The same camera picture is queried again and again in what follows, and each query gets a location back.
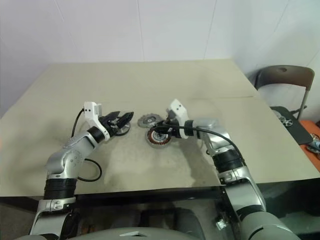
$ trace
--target table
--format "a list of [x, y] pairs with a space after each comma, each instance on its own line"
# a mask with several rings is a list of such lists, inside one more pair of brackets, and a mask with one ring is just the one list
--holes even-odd
[[[50, 66], [1, 119], [0, 196], [43, 195], [48, 157], [71, 134], [85, 101], [102, 111], [134, 111], [130, 133], [100, 146], [90, 158], [102, 178], [78, 181], [76, 194], [218, 186], [200, 140], [176, 139], [151, 148], [144, 114], [166, 116], [179, 99], [191, 119], [217, 117], [238, 145], [257, 183], [320, 177], [295, 140], [230, 59], [184, 62], [68, 63]], [[88, 126], [83, 118], [77, 131]], [[95, 168], [85, 163], [81, 177]]]

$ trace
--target chair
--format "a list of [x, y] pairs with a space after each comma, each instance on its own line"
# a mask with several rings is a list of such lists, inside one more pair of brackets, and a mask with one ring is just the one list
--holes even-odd
[[292, 84], [305, 87], [305, 93], [301, 102], [299, 110], [289, 111], [283, 106], [272, 106], [271, 109], [279, 112], [286, 119], [290, 119], [293, 122], [292, 126], [286, 129], [295, 139], [299, 145], [308, 144], [312, 142], [312, 137], [299, 123], [302, 112], [306, 108], [307, 97], [315, 76], [315, 72], [303, 66], [292, 65], [275, 65], [268, 66], [261, 69], [255, 78], [254, 87], [258, 90], [262, 86], [269, 84]]
[[314, 80], [315, 72], [304, 66], [276, 65], [261, 69], [256, 78], [254, 87], [258, 90], [269, 84], [292, 84], [305, 87], [304, 96], [299, 109], [299, 120], [305, 108], [307, 97]]

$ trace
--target metal disc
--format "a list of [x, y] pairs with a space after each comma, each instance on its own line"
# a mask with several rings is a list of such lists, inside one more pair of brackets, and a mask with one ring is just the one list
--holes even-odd
[[162, 121], [163, 118], [158, 114], [150, 113], [147, 115], [143, 115], [138, 120], [138, 126], [141, 128], [149, 129], [156, 125], [156, 123]]

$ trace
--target gear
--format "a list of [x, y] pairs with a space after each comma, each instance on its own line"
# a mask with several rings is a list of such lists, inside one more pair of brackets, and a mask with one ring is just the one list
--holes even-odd
[[291, 119], [285, 117], [281, 117], [280, 121], [286, 128], [291, 127], [294, 124]]
[[147, 115], [143, 115], [138, 120], [138, 126], [141, 128], [152, 128], [154, 125], [156, 125], [158, 122], [164, 120], [161, 116], [158, 114], [150, 113]]
[[161, 134], [156, 132], [154, 128], [150, 128], [145, 133], [145, 139], [151, 147], [162, 149], [168, 146], [171, 137], [168, 134]]

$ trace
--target black cable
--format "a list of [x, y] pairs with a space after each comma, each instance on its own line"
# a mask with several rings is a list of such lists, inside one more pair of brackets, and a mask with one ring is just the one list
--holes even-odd
[[156, 126], [156, 128], [163, 128], [163, 126], [168, 127], [168, 128], [173, 128], [173, 129], [189, 129], [189, 130], [193, 130], [193, 131], [198, 131], [198, 132], [203, 132], [203, 133], [207, 133], [207, 134], [213, 134], [216, 135], [224, 140], [226, 140], [228, 143], [230, 143], [230, 145], [232, 145], [234, 147], [234, 149], [236, 150], [236, 152], [238, 153], [239, 157], [243, 160], [244, 158], [242, 157], [242, 154], [239, 150], [239, 148], [237, 147], [237, 145], [231, 141], [229, 138], [221, 135], [220, 133], [217, 133], [215, 131], [210, 131], [207, 129], [203, 129], [203, 128], [199, 128], [199, 127], [190, 127], [190, 126], [177, 126], [177, 125], [170, 125], [170, 124], [166, 124], [164, 123], [162, 126]]
[[[73, 128], [72, 128], [72, 133], [71, 133], [71, 137], [73, 137], [75, 135], [75, 130], [76, 130], [76, 126], [77, 126], [77, 123], [78, 123], [78, 120], [80, 118], [80, 115], [85, 111], [84, 108], [81, 109], [81, 111], [78, 113], [78, 115], [76, 116], [75, 118], [75, 121], [74, 121], [74, 124], [73, 124]], [[78, 177], [78, 179], [80, 181], [83, 181], [83, 182], [88, 182], [88, 183], [92, 183], [92, 182], [95, 182], [97, 180], [99, 180], [102, 176], [102, 168], [101, 166], [99, 165], [99, 163], [97, 163], [96, 161], [92, 160], [92, 159], [89, 159], [89, 158], [85, 158], [84, 159], [85, 161], [88, 161], [88, 162], [91, 162], [91, 163], [94, 163], [98, 168], [99, 168], [99, 176], [94, 178], [94, 179], [86, 179], [86, 178], [82, 178], [82, 177]]]
[[72, 133], [71, 133], [71, 137], [73, 137], [75, 135], [75, 130], [76, 130], [76, 126], [77, 126], [77, 122], [80, 118], [80, 115], [85, 111], [84, 108], [81, 109], [81, 111], [78, 113], [78, 115], [75, 118], [74, 124], [73, 124], [73, 128], [72, 128]]
[[85, 161], [94, 163], [99, 168], [99, 176], [97, 176], [94, 179], [86, 179], [86, 178], [82, 178], [82, 177], [78, 176], [78, 179], [80, 181], [84, 181], [84, 182], [88, 182], [88, 183], [92, 183], [92, 182], [95, 182], [95, 181], [99, 180], [101, 178], [101, 176], [102, 176], [102, 168], [101, 168], [100, 164], [97, 163], [95, 160], [92, 160], [92, 159], [89, 159], [89, 158], [86, 158]]

